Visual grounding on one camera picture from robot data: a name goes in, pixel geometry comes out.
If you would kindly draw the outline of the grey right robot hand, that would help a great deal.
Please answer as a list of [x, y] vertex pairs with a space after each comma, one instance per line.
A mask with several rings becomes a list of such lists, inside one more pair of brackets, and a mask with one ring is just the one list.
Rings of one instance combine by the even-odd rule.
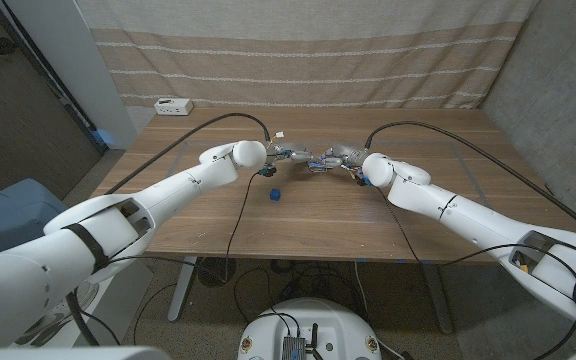
[[369, 155], [366, 149], [337, 144], [327, 149], [321, 157], [308, 161], [308, 168], [311, 172], [326, 172], [342, 166], [361, 167]]

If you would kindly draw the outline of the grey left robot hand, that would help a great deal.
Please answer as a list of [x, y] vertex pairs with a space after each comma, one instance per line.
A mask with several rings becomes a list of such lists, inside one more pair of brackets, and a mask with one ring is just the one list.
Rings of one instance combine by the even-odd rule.
[[289, 159], [294, 163], [305, 163], [313, 159], [313, 154], [302, 143], [275, 143], [267, 149], [267, 162]]

